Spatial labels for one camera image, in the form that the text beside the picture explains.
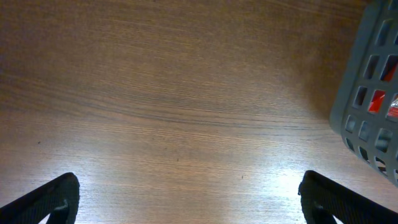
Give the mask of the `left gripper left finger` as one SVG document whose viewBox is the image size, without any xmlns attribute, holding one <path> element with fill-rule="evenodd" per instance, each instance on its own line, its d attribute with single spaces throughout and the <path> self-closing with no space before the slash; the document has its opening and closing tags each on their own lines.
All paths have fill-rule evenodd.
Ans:
<svg viewBox="0 0 398 224">
<path fill-rule="evenodd" d="M 1 223 L 74 224 L 80 200 L 76 175 L 67 172 L 1 207 Z"/>
</svg>

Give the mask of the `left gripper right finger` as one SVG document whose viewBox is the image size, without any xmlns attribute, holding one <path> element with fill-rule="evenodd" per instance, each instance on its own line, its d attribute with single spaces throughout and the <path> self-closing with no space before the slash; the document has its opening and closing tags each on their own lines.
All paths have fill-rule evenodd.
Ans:
<svg viewBox="0 0 398 224">
<path fill-rule="evenodd" d="M 396 212 L 313 170 L 304 173 L 298 194 L 308 224 L 336 223 L 337 220 L 352 224 L 397 224 Z"/>
</svg>

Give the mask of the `grey plastic shopping basket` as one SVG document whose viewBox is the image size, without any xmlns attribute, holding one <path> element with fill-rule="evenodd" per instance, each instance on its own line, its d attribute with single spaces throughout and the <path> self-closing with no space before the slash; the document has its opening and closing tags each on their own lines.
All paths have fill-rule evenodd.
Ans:
<svg viewBox="0 0 398 224">
<path fill-rule="evenodd" d="M 397 56 L 397 1 L 373 1 L 364 10 L 345 73 L 330 112 L 330 126 L 346 147 L 397 184 L 397 119 L 389 106 L 397 95 L 397 68 L 390 82 L 380 76 Z M 386 95 L 380 111 L 368 111 L 376 90 Z"/>
</svg>

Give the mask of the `red orange pasta packet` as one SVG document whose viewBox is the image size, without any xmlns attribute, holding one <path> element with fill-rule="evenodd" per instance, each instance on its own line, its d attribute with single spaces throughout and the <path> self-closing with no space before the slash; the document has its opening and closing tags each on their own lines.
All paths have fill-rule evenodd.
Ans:
<svg viewBox="0 0 398 224">
<path fill-rule="evenodd" d="M 395 70 L 397 68 L 397 56 L 390 55 L 387 59 L 387 62 L 383 68 L 382 74 L 380 76 L 380 80 L 382 82 L 390 82 L 395 74 Z M 377 114 L 384 101 L 384 97 L 386 92 L 384 90 L 376 90 L 374 92 L 373 98 L 370 102 L 368 111 L 372 114 Z M 387 117 L 389 119 L 397 119 L 397 95 L 394 96 L 389 110 L 387 112 Z"/>
</svg>

